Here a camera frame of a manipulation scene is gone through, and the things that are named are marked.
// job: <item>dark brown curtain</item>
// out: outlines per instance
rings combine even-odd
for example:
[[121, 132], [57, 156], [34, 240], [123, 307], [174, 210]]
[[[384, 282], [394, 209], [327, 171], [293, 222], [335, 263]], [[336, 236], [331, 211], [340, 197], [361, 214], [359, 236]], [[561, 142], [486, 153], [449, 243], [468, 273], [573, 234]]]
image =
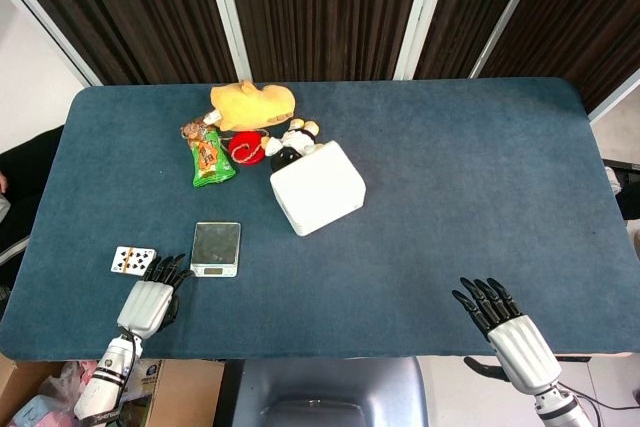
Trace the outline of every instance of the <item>dark brown curtain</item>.
[[413, 0], [236, 0], [258, 81], [393, 76]]
[[229, 82], [215, 0], [38, 0], [105, 84]]
[[521, 0], [481, 76], [557, 76], [593, 110], [640, 68], [640, 0]]
[[508, 3], [438, 0], [415, 78], [468, 77]]

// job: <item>stuffed toy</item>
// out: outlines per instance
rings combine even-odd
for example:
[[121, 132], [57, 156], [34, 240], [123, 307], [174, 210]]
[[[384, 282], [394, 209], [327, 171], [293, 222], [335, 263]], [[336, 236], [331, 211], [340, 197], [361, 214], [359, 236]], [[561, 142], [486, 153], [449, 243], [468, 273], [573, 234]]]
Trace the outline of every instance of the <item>stuffed toy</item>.
[[263, 137], [261, 145], [265, 155], [271, 157], [271, 170], [277, 172], [315, 151], [320, 146], [316, 144], [318, 132], [320, 127], [314, 121], [293, 119], [281, 139]]
[[207, 125], [221, 131], [242, 132], [280, 124], [293, 117], [296, 101], [286, 87], [267, 85], [262, 90], [244, 80], [211, 89], [213, 111], [204, 117]]

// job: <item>table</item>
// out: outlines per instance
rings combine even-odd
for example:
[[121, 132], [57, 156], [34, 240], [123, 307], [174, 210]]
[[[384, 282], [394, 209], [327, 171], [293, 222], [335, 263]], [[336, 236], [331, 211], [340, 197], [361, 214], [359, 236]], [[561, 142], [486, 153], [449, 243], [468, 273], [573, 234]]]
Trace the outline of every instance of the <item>table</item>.
[[194, 189], [179, 126], [209, 85], [75, 98], [0, 350], [99, 358], [135, 278], [117, 245], [188, 252], [196, 221], [242, 223], [238, 276], [181, 288], [156, 358], [488, 353], [451, 297], [510, 288], [558, 353], [640, 350], [640, 269], [576, 91], [559, 79], [287, 84], [367, 184], [362, 209], [296, 236], [267, 162]]

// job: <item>black and white plush toy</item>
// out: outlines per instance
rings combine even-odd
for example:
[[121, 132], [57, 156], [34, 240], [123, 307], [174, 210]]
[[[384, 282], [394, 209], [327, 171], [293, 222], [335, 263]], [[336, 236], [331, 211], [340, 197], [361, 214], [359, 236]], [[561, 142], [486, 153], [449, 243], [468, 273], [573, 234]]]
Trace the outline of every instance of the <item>black and white plush toy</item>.
[[277, 172], [315, 151], [319, 147], [316, 144], [318, 132], [320, 128], [314, 121], [293, 119], [281, 139], [263, 137], [261, 145], [265, 155], [271, 157], [271, 170]]

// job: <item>digital scale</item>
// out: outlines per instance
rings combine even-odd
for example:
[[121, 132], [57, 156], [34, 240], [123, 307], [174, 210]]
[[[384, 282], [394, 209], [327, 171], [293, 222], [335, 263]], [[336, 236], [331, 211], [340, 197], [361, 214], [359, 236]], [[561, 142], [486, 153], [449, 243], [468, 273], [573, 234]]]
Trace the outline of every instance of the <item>digital scale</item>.
[[191, 270], [196, 277], [235, 277], [239, 251], [238, 222], [198, 222], [193, 235]]

